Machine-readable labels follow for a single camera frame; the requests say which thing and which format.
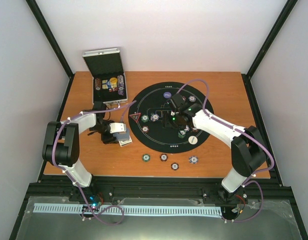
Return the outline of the white dealer button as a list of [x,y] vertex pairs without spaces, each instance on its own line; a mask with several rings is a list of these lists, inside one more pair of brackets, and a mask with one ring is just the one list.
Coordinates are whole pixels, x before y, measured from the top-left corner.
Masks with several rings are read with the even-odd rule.
[[188,138],[188,143],[191,145],[196,145],[198,143],[198,138],[192,135]]

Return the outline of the blue poker chip stack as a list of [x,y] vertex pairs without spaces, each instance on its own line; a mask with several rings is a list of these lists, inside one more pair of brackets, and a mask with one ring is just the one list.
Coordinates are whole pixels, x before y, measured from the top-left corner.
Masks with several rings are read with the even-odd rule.
[[199,161],[199,158],[197,157],[197,156],[191,156],[190,158],[189,158],[189,162],[191,163],[191,164],[197,164],[198,163],[198,161]]

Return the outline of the green chips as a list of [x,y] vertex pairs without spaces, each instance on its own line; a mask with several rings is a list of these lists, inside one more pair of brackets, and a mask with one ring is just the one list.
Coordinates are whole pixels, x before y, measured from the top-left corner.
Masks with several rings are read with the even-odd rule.
[[179,137],[179,138],[184,138],[185,136],[186,136],[186,132],[185,132],[185,131],[180,130],[180,131],[178,132],[178,137]]
[[143,116],[141,117],[141,121],[142,121],[143,123],[148,122],[148,121],[149,121],[149,116],[148,116],[148,115],[143,115]]

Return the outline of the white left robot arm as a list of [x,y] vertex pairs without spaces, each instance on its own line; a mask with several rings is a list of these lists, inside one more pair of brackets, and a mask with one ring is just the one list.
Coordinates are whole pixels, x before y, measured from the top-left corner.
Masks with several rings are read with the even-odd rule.
[[76,187],[81,187],[80,195],[86,201],[97,198],[98,188],[91,184],[92,174],[82,164],[80,157],[80,134],[100,134],[104,144],[117,144],[119,141],[110,132],[114,121],[104,119],[106,113],[112,112],[105,103],[99,102],[90,110],[83,110],[64,121],[51,121],[47,124],[42,149],[42,158],[59,168]]

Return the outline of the blue-backed card deck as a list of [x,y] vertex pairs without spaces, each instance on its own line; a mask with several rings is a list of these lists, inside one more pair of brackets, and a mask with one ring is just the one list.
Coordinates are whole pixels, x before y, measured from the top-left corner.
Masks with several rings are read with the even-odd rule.
[[125,132],[115,132],[113,134],[114,137],[116,137],[116,139],[118,141],[129,141],[130,140],[130,130],[127,128]]

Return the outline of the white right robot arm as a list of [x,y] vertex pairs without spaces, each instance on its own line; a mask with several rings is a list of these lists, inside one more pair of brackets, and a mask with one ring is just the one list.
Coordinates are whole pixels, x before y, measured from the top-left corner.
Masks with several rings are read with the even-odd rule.
[[204,131],[231,150],[231,170],[221,181],[218,195],[225,200],[235,193],[268,159],[260,131],[232,124],[211,113],[203,104],[185,101],[176,93],[167,100],[172,115],[166,117],[173,127],[192,127]]

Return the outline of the red triangular all-in marker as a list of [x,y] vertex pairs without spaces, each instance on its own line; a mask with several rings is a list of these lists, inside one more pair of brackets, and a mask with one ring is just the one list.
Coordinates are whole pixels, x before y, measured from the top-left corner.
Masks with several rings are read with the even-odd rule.
[[139,122],[139,119],[141,117],[141,113],[140,112],[137,112],[137,113],[133,113],[133,114],[130,114],[129,117],[134,120],[136,123]]

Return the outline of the brown poker chip stack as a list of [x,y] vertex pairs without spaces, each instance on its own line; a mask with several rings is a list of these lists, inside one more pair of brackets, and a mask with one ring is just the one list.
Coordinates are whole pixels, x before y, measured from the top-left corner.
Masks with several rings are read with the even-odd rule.
[[164,153],[162,153],[159,157],[159,159],[162,161],[162,162],[166,162],[168,160],[168,156]]

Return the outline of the purple small blind button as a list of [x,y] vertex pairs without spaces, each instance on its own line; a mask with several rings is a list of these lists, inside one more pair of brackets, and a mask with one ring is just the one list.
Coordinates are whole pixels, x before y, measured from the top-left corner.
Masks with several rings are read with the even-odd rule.
[[172,96],[172,94],[170,92],[165,92],[163,94],[163,97],[166,98],[166,99],[169,99],[171,96]]

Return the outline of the green poker chip stack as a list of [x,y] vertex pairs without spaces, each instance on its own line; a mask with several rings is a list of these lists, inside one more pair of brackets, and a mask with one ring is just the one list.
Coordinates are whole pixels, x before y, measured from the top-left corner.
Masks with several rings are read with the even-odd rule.
[[151,160],[151,156],[149,154],[143,154],[142,155],[142,161],[143,162],[149,162]]

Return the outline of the single brown chip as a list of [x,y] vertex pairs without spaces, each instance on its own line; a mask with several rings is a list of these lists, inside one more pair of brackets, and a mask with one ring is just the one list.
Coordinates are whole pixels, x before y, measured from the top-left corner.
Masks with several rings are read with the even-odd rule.
[[171,164],[171,169],[174,170],[174,171],[178,170],[179,169],[179,164],[176,163],[176,162],[172,163]]
[[143,126],[143,127],[142,127],[142,131],[143,131],[144,133],[147,133],[147,132],[149,131],[149,128],[148,128],[147,126]]

